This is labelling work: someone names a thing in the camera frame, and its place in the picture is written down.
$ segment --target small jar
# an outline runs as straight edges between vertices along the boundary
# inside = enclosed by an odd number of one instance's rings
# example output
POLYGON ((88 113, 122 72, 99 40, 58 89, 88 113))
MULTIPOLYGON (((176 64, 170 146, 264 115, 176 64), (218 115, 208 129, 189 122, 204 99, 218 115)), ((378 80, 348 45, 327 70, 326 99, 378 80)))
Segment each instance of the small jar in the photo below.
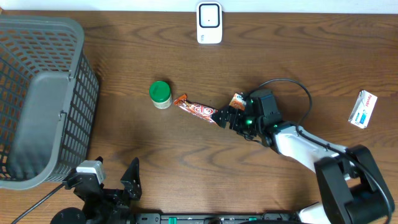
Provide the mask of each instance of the small jar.
POLYGON ((158 109, 166 109, 173 103, 170 86, 163 81, 156 81, 150 86, 149 96, 158 109))

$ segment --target gray plastic basket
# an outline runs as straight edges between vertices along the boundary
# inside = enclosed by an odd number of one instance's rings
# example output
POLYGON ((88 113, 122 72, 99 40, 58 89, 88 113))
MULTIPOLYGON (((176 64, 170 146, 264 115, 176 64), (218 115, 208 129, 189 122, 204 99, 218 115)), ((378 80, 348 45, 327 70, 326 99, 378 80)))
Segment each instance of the gray plastic basket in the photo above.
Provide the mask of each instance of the gray plastic basket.
POLYGON ((0 16, 0 188, 59 182, 86 158, 98 81, 66 18, 0 16))

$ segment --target white wall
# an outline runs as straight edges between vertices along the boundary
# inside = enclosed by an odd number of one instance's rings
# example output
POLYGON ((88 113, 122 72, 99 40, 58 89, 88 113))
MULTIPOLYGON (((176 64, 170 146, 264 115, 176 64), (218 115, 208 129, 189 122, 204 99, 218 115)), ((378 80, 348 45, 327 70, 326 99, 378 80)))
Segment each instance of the white wall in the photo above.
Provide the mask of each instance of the white wall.
MULTIPOLYGON (((193 12, 198 0, 0 0, 5 10, 193 12)), ((219 0, 224 12, 398 14, 398 0, 219 0)))

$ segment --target wooden surface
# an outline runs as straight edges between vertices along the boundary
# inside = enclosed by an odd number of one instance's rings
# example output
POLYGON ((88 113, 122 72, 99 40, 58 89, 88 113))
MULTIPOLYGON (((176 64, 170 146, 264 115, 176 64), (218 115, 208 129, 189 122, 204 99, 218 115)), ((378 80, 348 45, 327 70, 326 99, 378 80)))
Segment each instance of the wooden surface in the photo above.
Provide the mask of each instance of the wooden surface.
MULTIPOLYGON (((186 93, 214 108, 271 78, 300 80, 314 102, 305 128, 331 142, 370 148, 398 198, 398 16, 227 13, 222 43, 199 45, 195 13, 5 14, 71 17, 84 27, 85 53, 101 81, 88 158, 102 156, 105 186, 121 188, 121 176, 138 157, 142 208, 262 213, 320 200, 315 175, 297 162, 176 106, 156 109, 148 94, 156 80, 168 81, 174 98, 186 93), (362 89, 378 96, 364 130, 347 122, 362 89)), ((296 121, 307 109, 295 85, 269 88, 286 119, 296 121)), ((10 223, 55 186, 0 190, 0 222, 10 223)), ((21 223, 48 223, 61 209, 82 205, 61 190, 21 223)))

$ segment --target white box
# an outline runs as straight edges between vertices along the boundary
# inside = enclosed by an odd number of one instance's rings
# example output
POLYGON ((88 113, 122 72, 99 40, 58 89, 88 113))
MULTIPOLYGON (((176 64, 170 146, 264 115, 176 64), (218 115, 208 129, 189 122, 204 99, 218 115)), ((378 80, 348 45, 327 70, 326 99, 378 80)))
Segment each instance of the white box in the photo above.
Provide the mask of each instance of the white box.
POLYGON ((353 112, 348 118, 348 122, 362 129, 366 128, 371 119, 376 100, 377 96, 370 92, 366 90, 360 91, 353 112))

